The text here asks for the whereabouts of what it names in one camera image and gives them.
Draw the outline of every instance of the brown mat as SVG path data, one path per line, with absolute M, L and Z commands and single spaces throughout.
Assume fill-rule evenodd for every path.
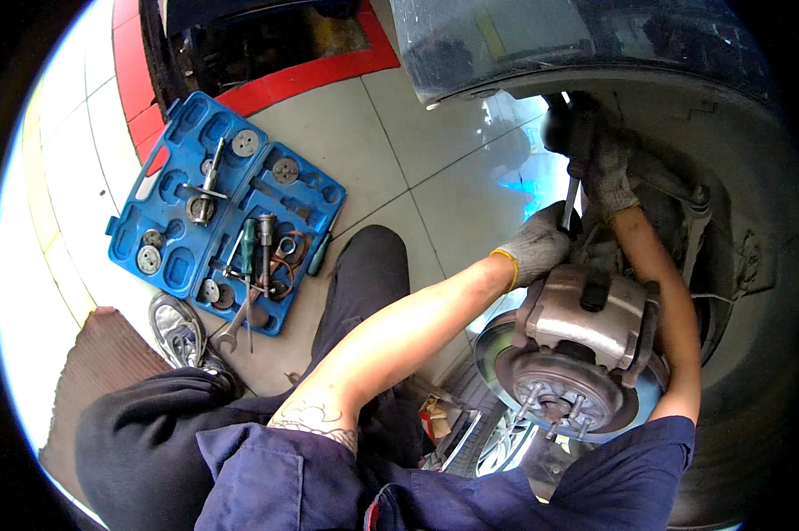
M 119 310 L 99 307 L 86 318 L 57 382 L 48 442 L 39 461 L 63 488 L 89 507 L 75 475 L 75 431 L 86 406 L 108 392 L 171 370 Z

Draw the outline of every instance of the leg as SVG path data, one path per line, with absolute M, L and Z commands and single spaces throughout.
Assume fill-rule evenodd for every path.
M 328 355 L 346 334 L 364 319 L 410 293 L 408 255 L 403 240 L 390 228 L 370 225 L 358 231 L 337 258 L 331 274 L 325 312 L 313 340 L 311 364 L 302 378 Z M 260 402 L 273 411 L 292 389 L 273 398 L 242 398 L 231 407 L 253 409 Z M 361 409 L 361 454 L 379 454 L 400 466 L 416 467 L 431 445 L 423 432 L 419 405 L 400 383 Z
M 368 225 L 343 247 L 331 273 L 325 311 L 311 347 L 311 363 L 303 380 L 361 321 L 411 292 L 405 243 L 393 230 Z M 290 396 L 241 398 L 231 407 L 275 411 Z
M 193 528 L 213 488 L 196 432 L 266 424 L 274 412 L 227 408 L 232 393 L 222 378 L 184 368 L 105 395 L 84 411 L 75 470 L 110 528 Z
M 313 361 L 304 376 L 363 319 L 408 293 L 402 239 L 379 226 L 355 234 L 332 273 Z M 102 519 L 117 529 L 192 528 L 213 488 L 196 432 L 242 422 L 265 425 L 289 392 L 239 400 L 233 395 L 221 378 L 187 368 L 149 378 L 90 406 L 78 426 L 75 467 Z M 368 404 L 362 411 L 361 448 L 376 447 L 387 459 L 415 466 L 421 428 L 409 405 L 400 389 Z

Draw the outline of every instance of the sneaker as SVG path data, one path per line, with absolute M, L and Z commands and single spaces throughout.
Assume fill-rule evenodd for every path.
M 149 323 L 158 351 L 170 366 L 202 369 L 224 377 L 237 392 L 242 390 L 234 371 L 208 345 L 205 327 L 190 304 L 160 292 L 149 305 Z

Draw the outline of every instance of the work glove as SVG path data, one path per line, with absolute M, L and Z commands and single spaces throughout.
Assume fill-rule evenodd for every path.
M 585 195 L 592 206 L 596 206 L 607 222 L 616 213 L 638 205 L 638 197 L 629 186 L 626 167 L 632 149 L 618 141 L 611 131 L 601 131 L 594 147 L 594 155 L 588 167 L 588 175 L 582 180 Z
M 527 219 L 514 236 L 491 251 L 511 259 L 514 277 L 509 291 L 526 287 L 543 274 L 562 263 L 570 253 L 570 238 L 559 230 L 564 213 L 564 201 L 553 203 Z M 582 224 L 575 210 L 571 211 L 571 230 L 582 232 Z

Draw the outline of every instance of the green screwdriver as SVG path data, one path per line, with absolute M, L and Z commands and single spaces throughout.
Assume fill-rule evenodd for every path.
M 243 224 L 243 238 L 240 240 L 240 256 L 242 257 L 242 267 L 240 272 L 243 273 L 245 280 L 245 303 L 248 306 L 245 308 L 245 323 L 249 329 L 249 352 L 255 352 L 255 346 L 251 338 L 251 263 L 255 255 L 255 228 L 257 221 L 254 218 L 248 218 Z

